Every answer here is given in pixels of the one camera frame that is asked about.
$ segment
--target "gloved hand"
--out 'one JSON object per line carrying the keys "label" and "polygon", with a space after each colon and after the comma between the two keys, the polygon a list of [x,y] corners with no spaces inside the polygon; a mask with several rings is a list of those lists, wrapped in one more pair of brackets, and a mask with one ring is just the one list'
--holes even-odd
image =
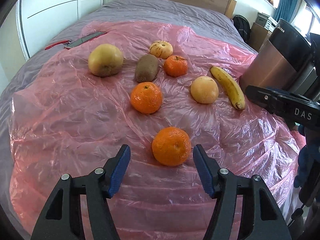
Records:
{"label": "gloved hand", "polygon": [[[304,127],[302,125],[299,126],[298,131],[301,135],[305,136]],[[300,150],[298,157],[298,175],[294,178],[293,182],[295,188],[304,185],[314,161],[320,163],[320,138],[313,140]],[[320,202],[320,194],[316,197],[316,201]]]}

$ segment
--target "bed sheet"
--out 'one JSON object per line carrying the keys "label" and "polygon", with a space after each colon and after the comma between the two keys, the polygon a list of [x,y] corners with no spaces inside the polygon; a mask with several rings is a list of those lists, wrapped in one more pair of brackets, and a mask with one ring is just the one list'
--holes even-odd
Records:
{"label": "bed sheet", "polygon": [[[115,0],[63,30],[50,41],[50,44],[65,39],[76,40],[79,38],[81,29],[93,20],[103,22],[148,20],[185,25],[191,27],[195,33],[201,36],[225,41],[253,53],[255,52],[242,41],[232,21],[224,15],[167,0]],[[0,202],[14,226],[18,228],[26,239],[29,236],[16,219],[9,195],[13,160],[10,152],[8,118],[11,113],[12,94],[26,88],[36,78],[43,64],[62,49],[63,45],[58,45],[35,54],[18,71],[0,98],[0,179],[2,180],[0,184]]]}

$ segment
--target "tangerine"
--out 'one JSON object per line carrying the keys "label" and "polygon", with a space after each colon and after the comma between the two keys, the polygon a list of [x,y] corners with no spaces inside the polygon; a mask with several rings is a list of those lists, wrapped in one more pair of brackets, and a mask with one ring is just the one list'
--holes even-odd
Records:
{"label": "tangerine", "polygon": [[180,56],[170,56],[164,61],[163,69],[171,77],[185,75],[188,71],[188,60]]}
{"label": "tangerine", "polygon": [[152,82],[140,83],[132,90],[130,103],[140,113],[152,114],[162,104],[161,90]]}
{"label": "tangerine", "polygon": [[162,129],[152,142],[152,152],[158,162],[166,166],[184,163],[191,152],[188,134],[176,127]]}

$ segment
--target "banana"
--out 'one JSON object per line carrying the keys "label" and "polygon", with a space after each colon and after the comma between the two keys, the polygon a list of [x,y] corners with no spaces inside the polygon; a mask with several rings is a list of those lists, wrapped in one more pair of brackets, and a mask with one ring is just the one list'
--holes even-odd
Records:
{"label": "banana", "polygon": [[219,84],[227,92],[228,97],[235,109],[245,109],[244,94],[239,87],[238,83],[222,68],[213,66],[210,69],[212,76],[218,80]]}

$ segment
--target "silver screw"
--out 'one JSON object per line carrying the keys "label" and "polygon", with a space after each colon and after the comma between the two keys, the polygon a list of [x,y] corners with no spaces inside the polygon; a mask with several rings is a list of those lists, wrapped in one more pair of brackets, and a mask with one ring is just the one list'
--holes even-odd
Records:
{"label": "silver screw", "polygon": [[221,174],[228,174],[229,171],[228,171],[228,169],[226,169],[226,168],[221,168],[221,169],[220,169],[220,173],[221,173]]}
{"label": "silver screw", "polygon": [[261,181],[261,177],[259,175],[253,175],[253,179],[255,181]]}
{"label": "silver screw", "polygon": [[63,174],[63,175],[61,176],[61,179],[62,179],[62,180],[67,180],[67,179],[69,179],[69,177],[70,177],[69,174]]}
{"label": "silver screw", "polygon": [[94,171],[95,174],[101,174],[103,173],[103,168],[96,168],[96,170]]}

